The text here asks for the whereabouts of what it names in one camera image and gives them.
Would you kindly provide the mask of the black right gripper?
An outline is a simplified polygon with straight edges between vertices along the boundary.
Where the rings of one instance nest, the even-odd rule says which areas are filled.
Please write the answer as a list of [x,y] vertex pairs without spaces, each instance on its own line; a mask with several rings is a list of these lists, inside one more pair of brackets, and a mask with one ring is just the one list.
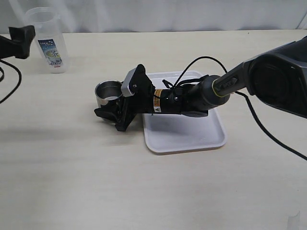
[[146,75],[144,65],[136,67],[130,82],[134,95],[123,96],[122,111],[117,107],[101,107],[94,109],[97,117],[118,123],[118,131],[126,131],[137,114],[176,114],[183,111],[184,90],[158,89]]

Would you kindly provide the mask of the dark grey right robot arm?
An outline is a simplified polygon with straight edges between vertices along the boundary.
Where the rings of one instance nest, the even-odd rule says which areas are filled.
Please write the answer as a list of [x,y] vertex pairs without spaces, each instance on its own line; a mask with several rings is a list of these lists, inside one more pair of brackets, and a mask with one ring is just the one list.
[[139,64],[122,82],[97,87],[98,117],[125,131],[137,114],[206,117],[243,88],[266,105],[300,116],[307,115],[307,40],[302,38],[240,63],[223,76],[205,75],[175,83],[163,80],[156,88]]

